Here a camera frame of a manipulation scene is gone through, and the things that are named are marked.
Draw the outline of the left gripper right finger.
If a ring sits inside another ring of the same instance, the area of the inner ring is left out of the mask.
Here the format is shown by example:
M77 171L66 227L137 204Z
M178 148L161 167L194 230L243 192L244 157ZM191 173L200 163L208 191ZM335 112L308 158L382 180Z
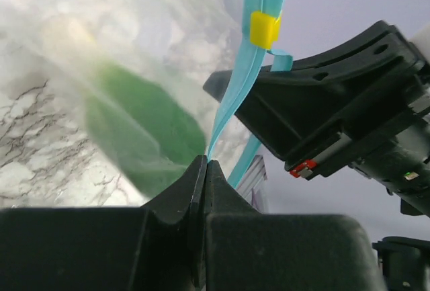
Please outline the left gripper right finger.
M262 214L216 161L206 184L208 290L384 290L366 232L340 214Z

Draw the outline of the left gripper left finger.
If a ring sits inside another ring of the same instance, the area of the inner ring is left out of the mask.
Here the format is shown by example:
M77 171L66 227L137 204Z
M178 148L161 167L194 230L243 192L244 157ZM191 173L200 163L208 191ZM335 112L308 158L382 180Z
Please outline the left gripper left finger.
M1 211L2 290L201 290L207 159L143 206Z

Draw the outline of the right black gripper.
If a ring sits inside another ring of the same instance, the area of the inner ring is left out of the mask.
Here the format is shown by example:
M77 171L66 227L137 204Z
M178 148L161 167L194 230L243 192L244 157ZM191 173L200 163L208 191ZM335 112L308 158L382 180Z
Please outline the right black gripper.
M396 26L376 22L291 71L263 67L236 116L294 177L347 166L403 214L429 214L429 59Z

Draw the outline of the green leafy vegetable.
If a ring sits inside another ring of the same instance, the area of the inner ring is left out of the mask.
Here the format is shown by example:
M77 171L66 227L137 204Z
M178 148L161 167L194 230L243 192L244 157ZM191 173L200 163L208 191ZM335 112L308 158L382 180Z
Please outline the green leafy vegetable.
M160 85L115 63L101 65L92 80L87 132L142 195L154 198L205 153L196 119Z

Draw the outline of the clear zip top bag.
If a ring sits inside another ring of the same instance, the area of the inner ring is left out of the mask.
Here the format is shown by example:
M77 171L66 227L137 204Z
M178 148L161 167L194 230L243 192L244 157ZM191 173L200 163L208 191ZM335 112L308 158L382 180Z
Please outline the clear zip top bag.
M1 0L1 29L56 67L85 123L93 75L115 63L160 85L206 135L203 155L236 187L260 141L238 119L265 57L288 71L273 45L284 0Z

